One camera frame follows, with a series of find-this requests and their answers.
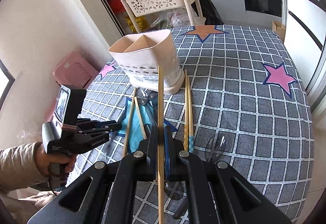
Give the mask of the beige sleeved left forearm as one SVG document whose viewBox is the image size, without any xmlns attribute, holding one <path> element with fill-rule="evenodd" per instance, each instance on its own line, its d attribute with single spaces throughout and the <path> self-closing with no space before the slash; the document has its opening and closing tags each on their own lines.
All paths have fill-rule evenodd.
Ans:
<svg viewBox="0 0 326 224">
<path fill-rule="evenodd" d="M 35 165 L 34 155 L 40 142 L 1 150 L 1 193 L 23 189 L 47 181 Z"/>
</svg>

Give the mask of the person's left hand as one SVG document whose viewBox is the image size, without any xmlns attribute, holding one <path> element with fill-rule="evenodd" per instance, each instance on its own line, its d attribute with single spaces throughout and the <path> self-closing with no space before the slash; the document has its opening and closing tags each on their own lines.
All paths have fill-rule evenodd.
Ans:
<svg viewBox="0 0 326 224">
<path fill-rule="evenodd" d="M 49 167 L 52 163 L 65 164 L 65 173 L 63 176 L 68 177 L 69 173 L 74 170 L 77 155 L 67 157 L 62 153 L 47 154 L 43 144 L 40 144 L 34 153 L 34 161 L 37 170 L 42 176 L 48 177 L 50 175 Z"/>
</svg>

